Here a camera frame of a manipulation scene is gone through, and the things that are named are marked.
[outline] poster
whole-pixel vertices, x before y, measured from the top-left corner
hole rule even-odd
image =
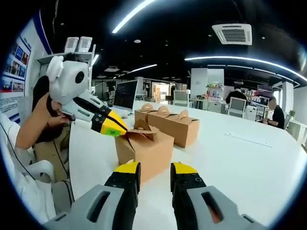
[[[24,97],[24,83],[31,54],[25,38],[18,37],[11,48],[0,80],[0,110],[10,120],[20,122],[18,98]]]

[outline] kraft paper box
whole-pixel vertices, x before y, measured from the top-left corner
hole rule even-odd
[[[133,130],[115,138],[119,164],[131,159],[141,163],[141,184],[170,167],[174,138],[137,120]]]
[[[147,120],[148,114],[156,113],[156,112],[157,112],[157,110],[155,110],[151,104],[147,103],[147,104],[143,105],[141,109],[134,111],[134,120],[135,121],[143,120],[144,122],[147,123],[148,122],[148,120]]]
[[[180,147],[193,144],[198,136],[200,121],[190,118],[188,111],[172,114],[166,106],[161,106],[156,113],[148,114],[148,124],[175,138]]]

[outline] black hair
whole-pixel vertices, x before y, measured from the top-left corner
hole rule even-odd
[[[270,99],[269,99],[269,102],[270,102],[270,101],[277,101],[277,100],[276,100],[275,97],[272,96],[272,97],[270,97]]]
[[[83,58],[81,58],[79,55],[77,54],[73,54],[73,53],[68,53],[64,56],[64,60],[63,61],[79,61],[79,62],[85,62],[83,60]]]

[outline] ceiling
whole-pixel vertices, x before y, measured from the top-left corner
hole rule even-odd
[[[299,17],[296,17],[305,7],[295,1],[286,4],[277,0],[156,0],[113,34],[118,23],[143,1],[101,1],[80,7],[71,0],[59,0],[57,12],[57,1],[47,1],[41,15],[51,49],[54,53],[63,52],[69,36],[93,37],[92,44],[97,44],[96,53],[100,54],[93,68],[93,79],[98,76],[110,79],[140,76],[188,82],[191,68],[222,64],[272,72],[225,67],[225,83],[228,85],[233,85],[234,79],[244,80],[250,88],[257,87],[258,82],[273,85],[285,80],[275,74],[307,85],[293,73],[254,61],[184,60],[202,56],[248,57],[276,63],[307,76],[307,69],[302,64],[306,60],[302,45],[306,38],[297,23]],[[222,45],[212,29],[212,25],[221,23],[251,24],[253,44]],[[115,75],[152,64],[157,66],[121,77]],[[105,72],[109,66],[117,66],[120,70]]]

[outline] curved led light strip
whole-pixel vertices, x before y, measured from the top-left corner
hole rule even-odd
[[[145,67],[142,67],[142,68],[139,68],[139,69],[135,69],[135,70],[133,70],[133,71],[131,71],[129,73],[136,72],[136,71],[139,71],[139,70],[142,70],[142,69],[147,69],[147,68],[154,67],[154,66],[157,66],[157,64],[154,64],[154,65],[151,65],[151,66],[145,66]]]
[[[155,0],[145,0],[140,5],[138,5],[136,8],[134,8],[133,11],[131,11],[118,25],[115,27],[115,29],[112,31],[113,34],[116,34],[132,17],[134,17],[138,12],[140,12],[142,9],[144,9],[146,6],[148,6],[150,3],[153,3]]]
[[[293,73],[295,75],[297,75],[298,77],[300,77],[301,79],[303,79],[304,81],[307,81],[307,78],[305,78],[304,76],[300,75],[299,73],[288,69],[287,67],[269,62],[269,61],[263,61],[263,60],[259,60],[259,59],[254,59],[254,58],[249,58],[249,57],[233,57],[233,56],[207,56],[207,57],[190,57],[190,58],[186,58],[185,61],[193,61],[193,60],[200,60],[200,59],[219,59],[219,58],[224,58],[224,59],[239,59],[239,60],[246,60],[246,61],[256,61],[256,62],[260,62],[260,63],[264,63],[264,64],[268,64],[271,66],[276,66],[279,67],[281,69],[284,69],[290,73]]]

